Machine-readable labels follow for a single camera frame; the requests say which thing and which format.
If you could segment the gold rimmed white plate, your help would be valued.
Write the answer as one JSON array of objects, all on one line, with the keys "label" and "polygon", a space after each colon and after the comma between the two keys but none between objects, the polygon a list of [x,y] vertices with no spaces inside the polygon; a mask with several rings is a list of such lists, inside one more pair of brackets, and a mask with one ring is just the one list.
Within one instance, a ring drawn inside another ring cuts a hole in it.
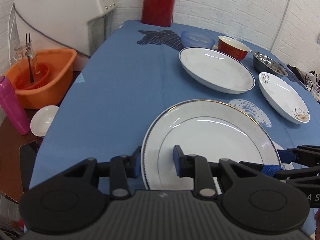
[{"label": "gold rimmed white plate", "polygon": [[191,190],[193,181],[176,174],[173,149],[217,163],[233,161],[280,165],[270,136],[245,112],[214,100],[189,100],[161,113],[150,125],[142,145],[141,170],[148,190]]}]

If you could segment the small white bowl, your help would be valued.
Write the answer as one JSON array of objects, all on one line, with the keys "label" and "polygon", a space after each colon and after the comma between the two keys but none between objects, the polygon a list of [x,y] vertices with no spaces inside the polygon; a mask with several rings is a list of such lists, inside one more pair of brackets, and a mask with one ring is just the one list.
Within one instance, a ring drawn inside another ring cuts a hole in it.
[{"label": "small white bowl", "polygon": [[59,107],[49,105],[39,109],[30,122],[30,130],[37,137],[44,137],[51,126]]}]

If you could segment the red thermos jug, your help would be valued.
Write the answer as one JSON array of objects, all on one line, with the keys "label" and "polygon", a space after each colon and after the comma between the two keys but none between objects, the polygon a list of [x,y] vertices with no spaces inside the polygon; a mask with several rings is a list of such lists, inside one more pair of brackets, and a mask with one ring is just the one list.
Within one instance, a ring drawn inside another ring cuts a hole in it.
[{"label": "red thermos jug", "polygon": [[143,0],[141,23],[171,26],[175,0]]}]

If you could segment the blue patterned tablecloth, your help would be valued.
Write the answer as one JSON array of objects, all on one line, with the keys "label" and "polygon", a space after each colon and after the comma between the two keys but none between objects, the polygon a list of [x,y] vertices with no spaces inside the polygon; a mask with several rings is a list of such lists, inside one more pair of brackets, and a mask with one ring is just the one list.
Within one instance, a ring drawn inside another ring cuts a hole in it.
[{"label": "blue patterned tablecloth", "polygon": [[44,137],[31,187],[88,157],[103,162],[132,154],[153,120],[178,102],[236,98],[194,80],[171,47],[140,45],[148,31],[161,29],[126,21],[90,58]]}]

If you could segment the blue translucent plastic bowl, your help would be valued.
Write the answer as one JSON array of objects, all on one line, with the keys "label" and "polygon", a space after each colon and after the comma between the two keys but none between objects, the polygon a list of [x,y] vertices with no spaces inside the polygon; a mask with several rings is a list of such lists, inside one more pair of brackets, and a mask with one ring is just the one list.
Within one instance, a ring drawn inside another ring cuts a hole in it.
[{"label": "blue translucent plastic bowl", "polygon": [[205,35],[193,31],[181,32],[181,41],[184,48],[200,47],[212,49],[212,47],[215,45],[215,40],[211,37],[207,37]]}]

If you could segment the red ceramic bowl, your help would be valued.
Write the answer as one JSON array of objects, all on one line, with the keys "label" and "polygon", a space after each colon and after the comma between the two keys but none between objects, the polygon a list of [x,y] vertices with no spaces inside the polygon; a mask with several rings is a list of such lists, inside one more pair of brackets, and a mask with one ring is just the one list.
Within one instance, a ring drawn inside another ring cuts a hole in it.
[{"label": "red ceramic bowl", "polygon": [[231,37],[219,35],[218,39],[218,50],[238,61],[243,60],[251,51],[248,46]]}]

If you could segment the floral white plate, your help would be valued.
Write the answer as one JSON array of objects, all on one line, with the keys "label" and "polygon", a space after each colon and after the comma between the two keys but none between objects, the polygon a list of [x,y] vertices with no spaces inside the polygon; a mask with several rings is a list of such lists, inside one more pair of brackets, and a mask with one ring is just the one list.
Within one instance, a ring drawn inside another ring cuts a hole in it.
[{"label": "floral white plate", "polygon": [[258,82],[263,96],[278,114],[298,125],[310,121],[306,104],[289,84],[268,72],[259,73]]}]

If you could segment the stainless steel bowl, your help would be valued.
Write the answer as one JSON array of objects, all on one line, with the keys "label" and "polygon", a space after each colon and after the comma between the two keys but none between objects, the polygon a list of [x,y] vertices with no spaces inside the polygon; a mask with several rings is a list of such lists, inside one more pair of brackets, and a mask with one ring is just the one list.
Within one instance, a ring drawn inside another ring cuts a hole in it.
[{"label": "stainless steel bowl", "polygon": [[285,68],[267,55],[257,51],[252,51],[251,53],[253,55],[253,66],[258,73],[268,72],[277,77],[288,76]]}]

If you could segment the white water dispenser appliance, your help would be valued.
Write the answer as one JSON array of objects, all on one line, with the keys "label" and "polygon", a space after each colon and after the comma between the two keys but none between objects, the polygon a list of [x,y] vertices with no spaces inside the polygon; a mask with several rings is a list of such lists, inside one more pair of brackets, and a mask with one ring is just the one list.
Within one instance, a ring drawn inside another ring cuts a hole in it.
[{"label": "white water dispenser appliance", "polygon": [[105,16],[116,0],[14,0],[18,36],[33,48],[67,47],[90,57],[105,40]]}]

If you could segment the pink bottle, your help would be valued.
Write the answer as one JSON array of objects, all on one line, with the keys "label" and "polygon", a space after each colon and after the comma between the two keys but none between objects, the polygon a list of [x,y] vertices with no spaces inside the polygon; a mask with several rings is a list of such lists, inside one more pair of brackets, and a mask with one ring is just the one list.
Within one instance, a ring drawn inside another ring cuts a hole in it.
[{"label": "pink bottle", "polygon": [[30,131],[30,121],[20,105],[15,90],[6,76],[1,76],[1,107],[20,135]]}]

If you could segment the glass bottle with sticks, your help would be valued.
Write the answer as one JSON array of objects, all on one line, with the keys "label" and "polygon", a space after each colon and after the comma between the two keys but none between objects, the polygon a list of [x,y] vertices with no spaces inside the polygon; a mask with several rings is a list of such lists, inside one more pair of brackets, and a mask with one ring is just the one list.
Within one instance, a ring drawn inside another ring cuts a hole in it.
[{"label": "glass bottle with sticks", "polygon": [[18,64],[20,77],[27,84],[34,85],[41,80],[41,70],[31,45],[31,33],[25,34],[25,42],[15,48],[14,60]]}]

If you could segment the orange plastic basin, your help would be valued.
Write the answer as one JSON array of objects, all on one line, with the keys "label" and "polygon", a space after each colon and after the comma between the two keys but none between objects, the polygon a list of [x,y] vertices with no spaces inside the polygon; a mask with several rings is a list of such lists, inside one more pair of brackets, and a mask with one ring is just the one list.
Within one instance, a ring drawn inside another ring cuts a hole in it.
[{"label": "orange plastic basin", "polygon": [[73,79],[74,49],[44,49],[35,52],[39,65],[47,66],[46,84],[40,88],[15,90],[20,105],[25,109],[41,109],[58,105]]}]

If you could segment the blue rimmed deep plate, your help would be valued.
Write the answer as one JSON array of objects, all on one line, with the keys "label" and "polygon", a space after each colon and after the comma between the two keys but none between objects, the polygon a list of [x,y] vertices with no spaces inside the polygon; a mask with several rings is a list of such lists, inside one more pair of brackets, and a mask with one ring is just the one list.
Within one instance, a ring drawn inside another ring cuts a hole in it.
[{"label": "blue rimmed deep plate", "polygon": [[255,78],[244,64],[217,50],[184,48],[179,59],[193,79],[218,92],[242,94],[255,87]]}]

